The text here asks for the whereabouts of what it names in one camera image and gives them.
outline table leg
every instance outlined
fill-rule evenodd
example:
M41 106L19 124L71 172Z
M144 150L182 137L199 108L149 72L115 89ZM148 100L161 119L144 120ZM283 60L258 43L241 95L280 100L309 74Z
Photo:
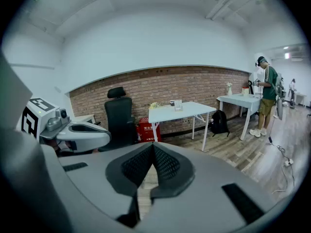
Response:
M155 138L155 142L157 142L157 135L156 135L156 124L155 123L152 123L152 130L154 132L154 138Z
M194 139L194 122L195 122L195 117L193 117L193 125L192 125L192 139Z
M204 131L204 139L203 139L202 151L204 151L205 142L206 142L207 126L208 126L208 116L209 116L209 113L206 114L206 123L205 123L205 131Z
M247 127L248 127L248 123L249 123L249 118L251 117L251 110L250 109L247 109L247 116L246 116L246 121L245 121L245 124L244 124L244 129L243 129L243 132L242 132L242 135L240 137L240 140L243 141L244 140L244 137L245 137L245 134L246 134L246 131L247 131Z

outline black office chair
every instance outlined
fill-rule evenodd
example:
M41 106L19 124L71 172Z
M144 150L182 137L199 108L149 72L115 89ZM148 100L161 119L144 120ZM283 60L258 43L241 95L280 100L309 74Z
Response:
M99 152L130 146L137 141L135 118L132 117L132 99L121 96L125 96L123 87L110 89L107 93L109 99L115 98L105 103L111 141L99 148Z

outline headrest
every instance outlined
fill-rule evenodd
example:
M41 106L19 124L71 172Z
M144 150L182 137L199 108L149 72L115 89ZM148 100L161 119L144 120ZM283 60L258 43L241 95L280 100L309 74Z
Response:
M110 89L107 93L107 97L109 99L120 98L121 96L125 96L125 91L123 87L117 87L117 88Z

